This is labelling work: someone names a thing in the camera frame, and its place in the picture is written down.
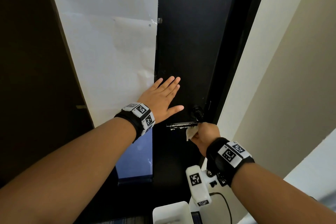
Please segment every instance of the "person's left arm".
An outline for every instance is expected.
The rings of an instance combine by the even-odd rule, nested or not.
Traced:
[[[157,123],[183,109],[168,109],[179,81],[159,86],[161,78],[137,101]],[[0,223],[73,223],[135,137],[133,125],[116,117],[45,156],[0,189]]]

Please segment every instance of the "skin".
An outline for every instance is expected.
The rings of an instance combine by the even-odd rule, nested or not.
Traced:
[[[162,81],[137,101],[157,123],[183,109],[168,109],[180,78]],[[45,156],[0,189],[0,223],[73,223],[135,137],[132,124],[117,117]]]
[[[218,137],[218,127],[204,122],[191,141],[206,156],[208,146]],[[336,213],[258,164],[244,164],[231,188],[258,224],[336,223]]]

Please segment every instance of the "wire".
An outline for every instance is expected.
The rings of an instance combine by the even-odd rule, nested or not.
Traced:
[[[210,195],[210,196],[213,196],[213,195],[216,195],[216,194],[221,195],[221,196],[224,198],[225,203],[226,203],[226,205],[227,205],[227,209],[229,210],[229,214],[230,214],[230,222],[231,222],[231,224],[232,224],[232,215],[231,215],[231,211],[230,211],[230,208],[229,208],[229,204],[228,204],[226,198],[223,196],[223,194],[222,194],[222,193],[219,193],[219,192],[212,192],[212,193],[210,193],[209,195]]]

